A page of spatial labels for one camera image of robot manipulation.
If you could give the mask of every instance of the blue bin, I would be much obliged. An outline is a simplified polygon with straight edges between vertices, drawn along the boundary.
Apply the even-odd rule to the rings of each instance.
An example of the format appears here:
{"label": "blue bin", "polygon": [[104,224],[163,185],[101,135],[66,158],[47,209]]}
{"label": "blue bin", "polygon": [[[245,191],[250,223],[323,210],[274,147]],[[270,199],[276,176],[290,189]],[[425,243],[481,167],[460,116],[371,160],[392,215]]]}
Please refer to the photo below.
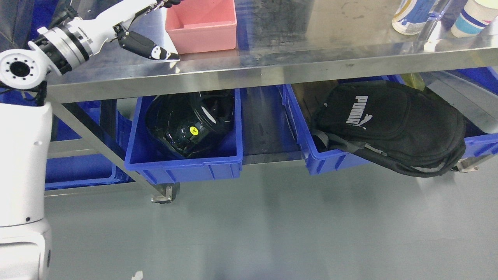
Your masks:
{"label": "blue bin", "polygon": [[167,160],[156,150],[145,127],[145,114],[154,96],[139,98],[124,166],[152,184],[238,178],[242,170],[241,90],[235,90],[234,130],[207,158]]}
{"label": "blue bin", "polygon": [[[100,108],[86,110],[89,116],[99,122]],[[131,130],[131,121],[117,113],[116,141],[126,149]],[[59,125],[58,140],[80,138],[64,123]],[[50,158],[47,160],[45,190],[66,189],[83,186],[126,183],[130,177],[101,154]]]}
{"label": "blue bin", "polygon": [[[483,86],[487,87],[495,94],[498,94],[498,75],[492,68],[463,69],[459,70],[459,72],[465,74],[469,78],[476,78],[476,81],[481,83],[486,82]],[[380,79],[403,83],[403,80],[398,75],[348,79],[341,80],[340,83]],[[311,175],[369,163],[369,161],[363,158],[338,149],[318,152],[308,126],[306,125],[306,121],[301,113],[301,109],[299,108],[297,99],[292,91],[292,87],[290,85],[283,85],[281,91],[282,101],[290,125],[295,132],[296,142],[301,147],[303,158],[306,161],[306,167]],[[498,153],[498,134],[467,137],[465,138],[465,143],[467,149],[464,158]]]}
{"label": "blue bin", "polygon": [[[339,82],[349,83],[375,80],[389,80],[402,83],[401,77],[397,75],[346,79]],[[306,167],[311,175],[369,163],[366,159],[339,149],[318,152],[291,85],[283,85],[281,90],[282,103],[285,106],[290,126],[295,132],[296,142],[301,148],[303,158],[306,161]]]}
{"label": "blue bin", "polygon": [[[498,74],[491,67],[469,68],[455,70],[460,74],[465,75],[476,84],[488,89],[498,95]],[[463,158],[482,156],[498,153],[498,133],[471,136],[465,138],[467,149]]]}

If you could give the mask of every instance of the blue striped cup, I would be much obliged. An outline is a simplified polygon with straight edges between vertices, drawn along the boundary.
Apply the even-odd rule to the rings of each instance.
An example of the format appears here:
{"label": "blue striped cup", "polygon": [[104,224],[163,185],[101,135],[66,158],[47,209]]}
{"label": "blue striped cup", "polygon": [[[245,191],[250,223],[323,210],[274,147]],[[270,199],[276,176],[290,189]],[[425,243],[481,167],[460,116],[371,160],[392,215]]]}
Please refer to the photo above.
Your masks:
{"label": "blue striped cup", "polygon": [[498,16],[498,0],[469,0],[451,28],[456,37],[476,36]]}

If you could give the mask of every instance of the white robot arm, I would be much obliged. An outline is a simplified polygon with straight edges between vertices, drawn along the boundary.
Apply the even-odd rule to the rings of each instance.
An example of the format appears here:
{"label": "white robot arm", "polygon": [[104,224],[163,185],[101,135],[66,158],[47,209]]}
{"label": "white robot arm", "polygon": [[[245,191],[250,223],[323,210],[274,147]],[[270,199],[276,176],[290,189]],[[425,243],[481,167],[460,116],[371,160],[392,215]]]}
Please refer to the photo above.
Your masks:
{"label": "white robot arm", "polygon": [[15,89],[36,87],[48,71],[65,74],[98,54],[106,42],[119,40],[122,48],[153,60],[178,61],[173,43],[165,50],[128,28],[150,11],[178,4],[180,0],[123,0],[95,19],[74,18],[47,30],[40,28],[31,50],[13,49],[0,53],[0,81]]}
{"label": "white robot arm", "polygon": [[46,279],[50,226],[44,219],[52,108],[0,104],[0,279]]}
{"label": "white robot arm", "polygon": [[28,43],[31,50],[0,53],[0,87],[37,91],[38,107],[0,103],[0,280],[45,280],[50,267],[50,226],[44,218],[45,169],[52,109],[44,103],[45,76],[78,67],[117,39],[148,59],[178,61],[167,50],[128,31],[138,17],[180,0],[123,0],[97,18],[74,18]]}

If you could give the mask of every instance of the pink plastic container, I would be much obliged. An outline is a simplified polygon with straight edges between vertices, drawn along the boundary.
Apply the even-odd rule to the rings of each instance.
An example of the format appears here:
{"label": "pink plastic container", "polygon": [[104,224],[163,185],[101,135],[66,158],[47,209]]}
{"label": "pink plastic container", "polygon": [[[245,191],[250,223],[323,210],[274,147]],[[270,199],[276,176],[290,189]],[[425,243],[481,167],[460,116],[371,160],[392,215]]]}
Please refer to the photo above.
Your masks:
{"label": "pink plastic container", "polygon": [[184,0],[167,9],[166,32],[178,53],[234,49],[236,29],[234,0]]}

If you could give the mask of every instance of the floor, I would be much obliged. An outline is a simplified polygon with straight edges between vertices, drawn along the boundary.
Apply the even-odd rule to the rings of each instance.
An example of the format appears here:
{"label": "floor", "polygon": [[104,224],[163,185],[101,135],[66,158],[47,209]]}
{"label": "floor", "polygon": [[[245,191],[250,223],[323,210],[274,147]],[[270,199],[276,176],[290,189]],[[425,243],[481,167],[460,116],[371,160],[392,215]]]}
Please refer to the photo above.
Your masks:
{"label": "floor", "polygon": [[304,162],[141,190],[46,199],[51,280],[496,280],[498,159],[436,178]]}

